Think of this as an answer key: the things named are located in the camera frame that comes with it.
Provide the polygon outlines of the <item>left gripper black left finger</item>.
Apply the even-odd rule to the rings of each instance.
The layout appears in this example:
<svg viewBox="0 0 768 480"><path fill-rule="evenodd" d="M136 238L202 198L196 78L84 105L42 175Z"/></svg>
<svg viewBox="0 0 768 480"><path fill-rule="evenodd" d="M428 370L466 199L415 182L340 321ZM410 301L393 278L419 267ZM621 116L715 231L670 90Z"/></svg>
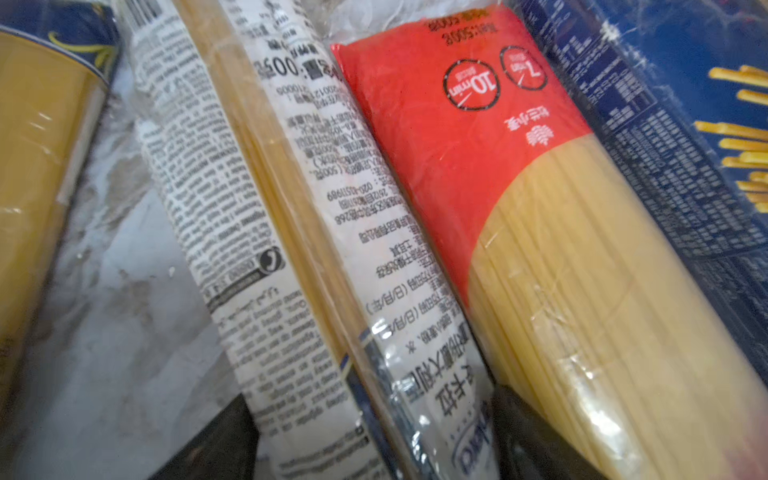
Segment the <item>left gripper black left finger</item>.
<svg viewBox="0 0 768 480"><path fill-rule="evenodd" d="M252 479L258 442L246 400L238 395L150 479Z"/></svg>

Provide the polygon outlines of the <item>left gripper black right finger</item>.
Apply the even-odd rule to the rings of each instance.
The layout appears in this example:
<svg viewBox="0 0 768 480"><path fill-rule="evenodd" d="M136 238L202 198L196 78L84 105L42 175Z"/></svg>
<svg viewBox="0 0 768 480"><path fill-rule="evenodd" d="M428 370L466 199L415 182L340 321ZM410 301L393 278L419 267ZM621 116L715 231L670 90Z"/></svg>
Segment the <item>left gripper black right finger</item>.
<svg viewBox="0 0 768 480"><path fill-rule="evenodd" d="M503 479L603 479L514 390L497 385L491 403L500 477Z"/></svg>

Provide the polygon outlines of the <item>white label spaghetti bag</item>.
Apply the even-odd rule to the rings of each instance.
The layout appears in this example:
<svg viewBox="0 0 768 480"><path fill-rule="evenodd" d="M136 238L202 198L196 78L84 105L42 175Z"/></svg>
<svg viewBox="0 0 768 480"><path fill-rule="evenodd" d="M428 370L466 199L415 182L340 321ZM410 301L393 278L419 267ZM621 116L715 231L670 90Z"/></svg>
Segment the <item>white label spaghetti bag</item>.
<svg viewBox="0 0 768 480"><path fill-rule="evenodd" d="M492 380L299 1L118 1L137 136L278 479L495 479Z"/></svg>

